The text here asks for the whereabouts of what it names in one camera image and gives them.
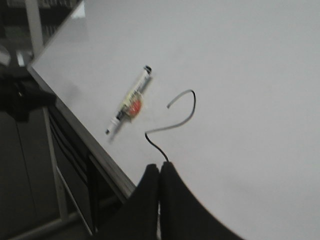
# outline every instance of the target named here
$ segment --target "whiteboard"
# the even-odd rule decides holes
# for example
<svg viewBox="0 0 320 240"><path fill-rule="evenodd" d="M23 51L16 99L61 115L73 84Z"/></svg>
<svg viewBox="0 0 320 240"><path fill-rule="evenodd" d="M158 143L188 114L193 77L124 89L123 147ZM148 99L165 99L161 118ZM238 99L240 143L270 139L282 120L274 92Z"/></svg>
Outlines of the whiteboard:
<svg viewBox="0 0 320 240"><path fill-rule="evenodd" d="M163 156L199 201L248 240L320 236L320 1L95 0L33 69L137 184ZM110 119L144 65L143 108Z"/></svg>

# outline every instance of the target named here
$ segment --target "black cable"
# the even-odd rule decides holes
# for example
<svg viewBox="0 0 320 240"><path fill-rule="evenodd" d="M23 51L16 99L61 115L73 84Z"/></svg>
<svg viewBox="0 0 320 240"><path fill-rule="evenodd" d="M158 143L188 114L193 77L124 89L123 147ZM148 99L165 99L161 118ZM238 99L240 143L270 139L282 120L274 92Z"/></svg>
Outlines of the black cable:
<svg viewBox="0 0 320 240"><path fill-rule="evenodd" d="M181 98L183 95L187 94L187 93L192 93L193 94L193 107L192 107L192 111L191 113L189 114L189 116L177 123L177 124L174 124L174 125L171 125L171 126L165 126L165 127L160 127L160 128L156 128L156 129L152 129L152 130L148 130L144 133L144 136L146 138L146 140L152 145L154 146L156 149L158 149L160 151L160 153L162 153L162 155L164 156L165 160L167 162L169 162L169 159L167 157L167 155L165 154L165 152L159 147L157 146L155 143L153 143L150 138L148 137L148 134L151 134L151 133L155 133L155 132L161 132L161 131L165 131L165 130L169 130L169 129L174 129L174 128L178 128L182 125L184 125L185 123L187 123L194 115L195 113L195 110L196 110L196 94L195 94L195 91L193 91L192 89L188 89L186 91L183 91L182 93L180 93L178 96L176 96L171 102L169 102L169 104L166 106L168 109L179 99Z"/></svg>
<svg viewBox="0 0 320 240"><path fill-rule="evenodd" d="M51 128L51 131L54 133L54 136L56 137L57 139L57 142L58 140L60 140L61 144L63 144L64 148L71 154L71 156L73 157L75 163L79 166L79 168L86 174L87 173L87 170L82 166L82 164L78 161L78 159L83 159L82 157L79 156L79 154L77 153L77 150L74 149L72 150L69 146L67 146L67 143L70 143L69 140L63 140L62 137L60 136L59 132L62 132L60 130L60 128L57 126L55 127L55 124L53 123L53 121L51 121L51 124L50 124L50 128Z"/></svg>

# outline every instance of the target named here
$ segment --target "floor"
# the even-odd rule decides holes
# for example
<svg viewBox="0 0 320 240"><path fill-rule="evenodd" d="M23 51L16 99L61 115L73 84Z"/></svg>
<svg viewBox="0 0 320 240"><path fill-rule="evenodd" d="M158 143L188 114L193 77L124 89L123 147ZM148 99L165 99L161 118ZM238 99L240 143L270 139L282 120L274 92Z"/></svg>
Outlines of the floor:
<svg viewBox="0 0 320 240"><path fill-rule="evenodd" d="M86 230L84 224L79 219L76 222L49 233L47 235L35 238L35 240L87 240L90 239L90 235Z"/></svg>

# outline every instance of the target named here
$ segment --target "metal frame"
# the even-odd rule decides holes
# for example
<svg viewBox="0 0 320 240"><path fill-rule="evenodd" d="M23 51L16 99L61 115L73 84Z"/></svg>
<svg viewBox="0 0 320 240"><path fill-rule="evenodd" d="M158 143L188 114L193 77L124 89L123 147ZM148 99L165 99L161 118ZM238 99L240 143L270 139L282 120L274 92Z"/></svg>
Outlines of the metal frame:
<svg viewBox="0 0 320 240"><path fill-rule="evenodd" d="M30 29L30 37L32 42L32 48L34 57L38 57L44 48L42 28L41 28L41 19L39 13L39 6L37 0L25 0L27 18ZM45 83L45 81L36 73L36 71L28 66L28 71L33 76L33 78L38 82L38 84L45 91L53 93L52 89ZM132 181L125 175L125 173L119 168L119 166L111 159L111 157L106 153L106 151L98 144L98 142L94 139L94 137L86 130L86 128L80 123L80 121L73 115L73 113L63 104L60 99L57 99L56 107L65 117L65 119L70 123L75 132L79 135L82 141L87 145L89 150L91 151L94 159L90 160L95 165L100 173L104 174L103 177L107 180L108 183L113 182L111 184L112 189L116 193L117 197L124 202L130 194L135 189L135 185ZM57 160L53 145L52 133L50 129L50 119L49 112L47 108L43 109L43 116L45 121L50 158L52 164L52 171L55 183L55 190L59 208L60 219L56 219L52 222L49 222L45 225L42 225L38 228L32 229L28 232L25 232L16 237L10 238L9 240L27 240L32 239L38 236L41 236L45 233L49 233L51 231L57 230L60 227L63 227L77 219L79 216L82 218L88 232L92 235L92 232L84 220L81 211L79 210L77 204L78 213L72 213L68 215L67 209L67 200L65 189L68 191L71 199L74 201L74 198L68 188L67 183L64 181L61 173L59 173L59 169L57 167Z"/></svg>

